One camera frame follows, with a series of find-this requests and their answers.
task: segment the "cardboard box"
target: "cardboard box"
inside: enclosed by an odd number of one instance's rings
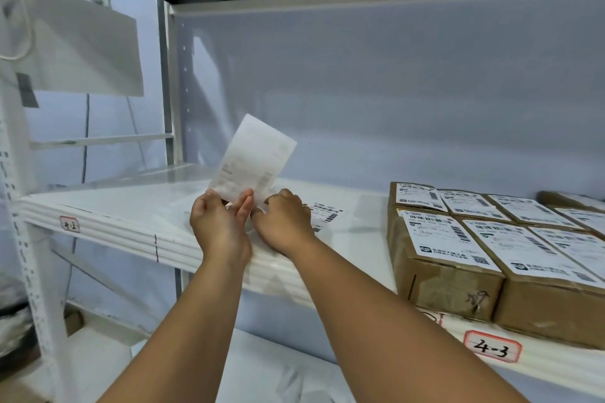
[[[523,226],[479,220],[463,224],[506,275],[496,324],[605,349],[605,281]]]
[[[439,194],[453,216],[512,223],[509,216],[479,193],[465,190],[439,190]]]
[[[392,240],[393,221],[397,217],[397,206],[416,207],[427,212],[448,214],[448,208],[434,186],[391,182],[387,209],[387,243],[389,244]]]
[[[572,207],[594,212],[605,213],[605,202],[574,193],[561,191],[541,191],[536,197],[540,204],[551,207]]]
[[[577,231],[530,227],[559,252],[582,265],[601,280],[605,280],[605,241],[591,234]]]
[[[420,308],[488,321],[504,274],[454,218],[398,208],[392,257],[397,293]]]
[[[556,207],[554,210],[580,225],[583,230],[588,230],[601,239],[605,239],[605,213],[566,207]]]
[[[560,230],[581,230],[582,227],[560,216],[535,199],[502,194],[484,195],[492,204],[512,217],[517,224],[558,228]]]

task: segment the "person's right hand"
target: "person's right hand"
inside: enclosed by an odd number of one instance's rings
[[[311,210],[290,190],[283,189],[267,200],[268,213],[252,212],[254,228],[269,247],[288,258],[315,239],[311,227]]]

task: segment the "metal shelving unit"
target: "metal shelving unit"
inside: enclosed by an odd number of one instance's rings
[[[77,232],[82,239],[168,264],[177,271],[178,291],[186,283],[186,273],[181,271],[194,271],[201,261],[183,213],[190,206],[193,195],[207,185],[210,172],[201,166],[183,164],[177,60],[180,17],[413,1],[417,0],[159,0],[164,134],[30,142],[19,92],[0,81],[0,167],[42,357],[57,403],[77,401],[73,388],[76,371],[66,353],[61,298],[53,285],[52,275],[48,274],[46,259],[51,251],[48,230],[66,234]],[[4,50],[8,45],[9,31],[4,17],[0,16],[0,48]],[[14,76],[12,64],[0,61],[0,73]],[[167,161],[174,166],[133,178],[38,193],[32,150],[150,139],[166,140]],[[385,196],[293,180],[280,180],[280,183],[296,189],[306,202],[325,202],[342,209],[343,215],[334,222],[334,228],[322,231],[320,236],[355,265],[391,290],[395,289],[384,238]],[[167,203],[172,207],[168,214],[160,211],[160,206]],[[137,212],[140,210],[144,210],[146,216]],[[157,212],[155,219],[149,218],[149,210]],[[246,287],[312,306],[291,262],[259,241],[254,244],[255,256],[247,271]],[[368,248],[374,249],[374,253],[368,254]],[[516,344],[517,353],[513,359],[503,361],[493,356],[481,356],[491,364],[605,397],[605,383],[599,375],[605,365],[605,352],[553,344],[451,315],[434,312],[427,312],[427,315],[469,347],[476,335]]]

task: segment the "hand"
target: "hand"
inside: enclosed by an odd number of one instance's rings
[[[283,189],[267,200],[268,213],[252,212],[254,228],[268,246],[288,258],[317,238],[311,227],[311,210],[290,190]]]
[[[252,258],[252,245],[244,224],[254,201],[252,189],[246,190],[229,209],[214,190],[206,190],[193,203],[189,224],[204,252],[204,261],[223,260],[245,267]]]

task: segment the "forearm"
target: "forearm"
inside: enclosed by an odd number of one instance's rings
[[[240,263],[205,259],[146,346],[99,402],[214,402],[243,271]]]
[[[449,333],[319,240],[292,261],[358,403],[525,402]]]

